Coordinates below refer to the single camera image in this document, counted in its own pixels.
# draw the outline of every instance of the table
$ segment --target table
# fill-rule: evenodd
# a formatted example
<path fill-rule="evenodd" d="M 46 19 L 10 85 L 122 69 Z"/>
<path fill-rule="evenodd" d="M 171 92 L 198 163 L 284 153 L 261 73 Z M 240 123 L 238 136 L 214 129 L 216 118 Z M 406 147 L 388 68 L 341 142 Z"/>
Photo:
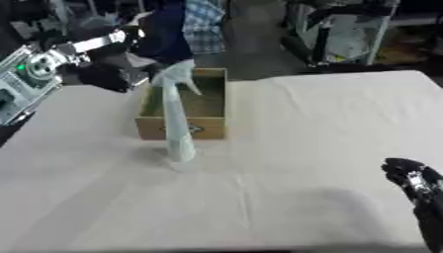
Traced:
<path fill-rule="evenodd" d="M 380 166 L 443 168 L 443 91 L 423 74 L 230 83 L 227 139 L 186 164 L 137 138 L 142 93 L 66 87 L 0 149 L 1 251 L 422 247 Z"/>

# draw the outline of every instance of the robotic arm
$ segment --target robotic arm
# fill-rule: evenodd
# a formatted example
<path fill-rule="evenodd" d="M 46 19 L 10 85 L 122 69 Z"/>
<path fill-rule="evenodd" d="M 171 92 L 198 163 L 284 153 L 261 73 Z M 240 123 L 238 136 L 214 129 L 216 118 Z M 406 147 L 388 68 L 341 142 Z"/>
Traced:
<path fill-rule="evenodd" d="M 382 166 L 388 180 L 400 186 L 414 204 L 414 214 L 426 246 L 443 252 L 443 177 L 413 160 L 388 158 Z"/>
<path fill-rule="evenodd" d="M 138 30 L 130 28 L 83 42 L 57 44 L 47 51 L 23 45 L 0 62 L 0 126 L 24 119 L 51 92 L 61 87 L 59 66 L 91 62 L 87 51 L 115 43 L 131 45 L 137 37 Z"/>

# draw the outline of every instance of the open cardboard box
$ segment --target open cardboard box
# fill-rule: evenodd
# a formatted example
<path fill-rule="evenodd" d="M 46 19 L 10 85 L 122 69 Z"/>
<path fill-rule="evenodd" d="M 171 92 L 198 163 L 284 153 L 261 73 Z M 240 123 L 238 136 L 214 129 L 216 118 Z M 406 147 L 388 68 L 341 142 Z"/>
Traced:
<path fill-rule="evenodd" d="M 190 133 L 196 139 L 224 138 L 226 70 L 196 68 L 193 79 L 203 95 L 179 85 Z M 162 88 L 149 86 L 135 119 L 142 139 L 165 139 Z"/>

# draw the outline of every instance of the floor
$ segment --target floor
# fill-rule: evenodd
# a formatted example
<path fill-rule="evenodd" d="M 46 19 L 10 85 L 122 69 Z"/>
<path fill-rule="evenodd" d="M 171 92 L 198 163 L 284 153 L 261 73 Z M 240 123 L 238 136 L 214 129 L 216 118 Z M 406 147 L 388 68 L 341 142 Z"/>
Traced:
<path fill-rule="evenodd" d="M 277 24 L 283 1 L 233 0 L 232 19 L 224 26 L 226 52 L 197 57 L 200 67 L 224 67 L 230 80 L 294 75 L 304 65 L 281 49 Z"/>

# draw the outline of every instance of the white spray bottle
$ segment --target white spray bottle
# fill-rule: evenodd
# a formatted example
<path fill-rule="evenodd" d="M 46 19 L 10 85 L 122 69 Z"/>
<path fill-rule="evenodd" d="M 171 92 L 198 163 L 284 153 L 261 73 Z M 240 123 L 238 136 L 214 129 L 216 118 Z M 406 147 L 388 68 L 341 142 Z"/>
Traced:
<path fill-rule="evenodd" d="M 192 136 L 189 133 L 188 121 L 177 89 L 177 84 L 185 83 L 197 95 L 202 95 L 192 80 L 194 60 L 185 60 L 158 73 L 152 85 L 163 87 L 163 109 L 166 125 L 168 153 L 174 162 L 187 162 L 196 155 Z"/>

